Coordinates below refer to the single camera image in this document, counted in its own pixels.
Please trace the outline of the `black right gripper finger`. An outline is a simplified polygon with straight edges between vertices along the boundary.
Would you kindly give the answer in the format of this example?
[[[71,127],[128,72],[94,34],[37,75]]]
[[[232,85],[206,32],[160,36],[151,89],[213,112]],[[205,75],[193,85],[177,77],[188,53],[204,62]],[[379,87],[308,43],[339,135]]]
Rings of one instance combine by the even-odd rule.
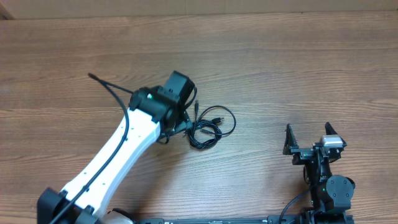
[[[297,144],[291,124],[287,124],[285,133],[285,143],[282,151],[283,155],[293,155],[298,153],[299,145]]]
[[[338,133],[334,130],[334,128],[329,122],[325,123],[325,131],[327,135],[338,135]],[[343,147],[346,147],[347,146],[346,141],[342,137],[340,137],[340,139],[343,143]]]

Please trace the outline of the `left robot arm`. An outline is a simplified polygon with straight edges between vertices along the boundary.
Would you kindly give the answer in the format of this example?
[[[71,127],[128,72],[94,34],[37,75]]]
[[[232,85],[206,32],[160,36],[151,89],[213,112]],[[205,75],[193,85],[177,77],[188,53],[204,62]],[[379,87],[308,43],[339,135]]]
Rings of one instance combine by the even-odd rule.
[[[186,112],[197,93],[174,71],[164,86],[131,92],[119,126],[91,162],[60,192],[47,188],[37,201],[37,223],[135,223],[127,212],[106,209],[141,154],[155,142],[191,128]]]

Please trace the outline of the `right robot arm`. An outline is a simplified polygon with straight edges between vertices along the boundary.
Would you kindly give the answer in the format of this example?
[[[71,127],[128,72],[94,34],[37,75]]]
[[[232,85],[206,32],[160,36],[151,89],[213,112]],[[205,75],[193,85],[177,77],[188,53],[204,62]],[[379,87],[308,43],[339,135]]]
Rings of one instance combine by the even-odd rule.
[[[293,165],[303,165],[303,178],[308,189],[292,199],[281,211],[279,223],[353,223],[353,217],[346,214],[351,208],[355,182],[349,177],[333,175],[330,164],[341,158],[347,143],[333,129],[325,124],[325,132],[311,147],[299,147],[292,126],[285,130],[284,155],[291,155]],[[306,195],[310,195],[311,208],[304,208],[300,214],[286,217],[288,208]]]

